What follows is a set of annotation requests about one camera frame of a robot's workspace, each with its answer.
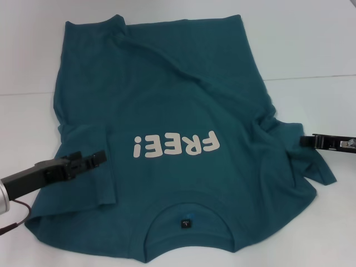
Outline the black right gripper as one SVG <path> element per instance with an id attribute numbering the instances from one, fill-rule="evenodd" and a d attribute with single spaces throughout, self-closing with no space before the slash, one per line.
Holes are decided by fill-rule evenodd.
<path id="1" fill-rule="evenodd" d="M 323 140 L 336 140 L 336 147 L 332 142 L 324 142 Z M 311 136 L 302 136 L 300 138 L 300 146 L 311 147 L 318 150 L 333 150 L 356 154 L 356 137 L 332 136 L 323 134 L 312 134 Z"/>

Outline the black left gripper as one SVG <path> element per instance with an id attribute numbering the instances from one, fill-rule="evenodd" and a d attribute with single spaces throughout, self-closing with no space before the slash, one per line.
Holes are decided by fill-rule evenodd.
<path id="1" fill-rule="evenodd" d="M 38 162 L 34 167 L 5 177 L 1 181 L 9 199 L 17 199 L 55 182 L 72 180 L 77 175 L 95 169 L 106 161 L 104 150 L 86 157 L 77 151 L 66 156 L 66 159 Z"/>

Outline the teal t-shirt with FREE! print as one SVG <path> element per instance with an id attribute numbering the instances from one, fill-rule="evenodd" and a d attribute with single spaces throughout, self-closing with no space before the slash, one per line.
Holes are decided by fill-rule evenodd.
<path id="1" fill-rule="evenodd" d="M 67 22 L 53 99 L 58 156 L 100 167 L 42 189 L 41 242 L 139 258 L 183 246 L 235 252 L 279 231 L 336 181 L 275 118 L 239 16 L 127 25 Z"/>

